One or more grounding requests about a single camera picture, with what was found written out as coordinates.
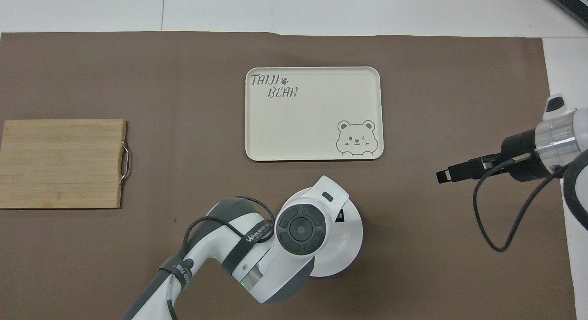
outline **bamboo board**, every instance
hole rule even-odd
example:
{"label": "bamboo board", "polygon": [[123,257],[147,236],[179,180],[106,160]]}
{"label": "bamboo board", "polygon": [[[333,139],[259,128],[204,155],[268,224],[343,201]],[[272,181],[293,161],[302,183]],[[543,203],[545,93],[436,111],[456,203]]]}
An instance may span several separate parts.
{"label": "bamboo board", "polygon": [[0,208],[119,208],[123,119],[4,122]]}

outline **gray button pad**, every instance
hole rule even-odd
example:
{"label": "gray button pad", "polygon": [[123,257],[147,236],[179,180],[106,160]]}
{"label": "gray button pad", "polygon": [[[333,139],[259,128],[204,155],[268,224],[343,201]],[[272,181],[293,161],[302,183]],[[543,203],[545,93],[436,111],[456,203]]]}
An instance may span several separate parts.
{"label": "gray button pad", "polygon": [[284,210],[276,226],[278,241],[294,255],[314,253],[325,240],[325,216],[314,205],[297,204]]}

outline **brown tablecloth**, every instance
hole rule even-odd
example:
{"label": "brown tablecloth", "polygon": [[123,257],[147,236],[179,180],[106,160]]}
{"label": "brown tablecloth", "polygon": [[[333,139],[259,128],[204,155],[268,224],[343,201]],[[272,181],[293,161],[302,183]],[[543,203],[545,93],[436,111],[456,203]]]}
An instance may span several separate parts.
{"label": "brown tablecloth", "polygon": [[[359,65],[382,80],[379,159],[248,159],[247,71]],[[259,305],[207,261],[178,299],[180,319],[574,319],[558,185],[499,254],[476,226],[475,181],[435,179],[534,128],[548,96],[540,39],[2,34],[0,120],[127,119],[134,160],[121,209],[0,211],[0,318],[120,318],[189,223],[222,198],[254,196],[277,212],[327,175],[363,218],[363,246],[347,270]],[[481,189],[497,243],[536,184],[502,175]]]}

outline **cartoon bear face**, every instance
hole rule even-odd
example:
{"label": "cartoon bear face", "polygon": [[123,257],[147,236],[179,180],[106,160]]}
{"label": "cartoon bear face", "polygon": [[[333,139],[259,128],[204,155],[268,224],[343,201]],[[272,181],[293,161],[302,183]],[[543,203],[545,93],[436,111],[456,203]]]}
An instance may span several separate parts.
{"label": "cartoon bear face", "polygon": [[351,155],[363,155],[373,152],[378,148],[378,142],[373,130],[376,128],[373,121],[366,120],[363,124],[350,124],[347,121],[340,121],[339,139],[337,149],[342,153]]}

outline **tray with bear drawing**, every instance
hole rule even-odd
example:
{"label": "tray with bear drawing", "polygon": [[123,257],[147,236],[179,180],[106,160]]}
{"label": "tray with bear drawing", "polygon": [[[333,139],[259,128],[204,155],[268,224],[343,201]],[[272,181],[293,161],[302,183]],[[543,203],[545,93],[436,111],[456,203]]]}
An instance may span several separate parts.
{"label": "tray with bear drawing", "polygon": [[245,152],[254,161],[369,160],[382,155],[373,67],[255,67],[245,78]]}

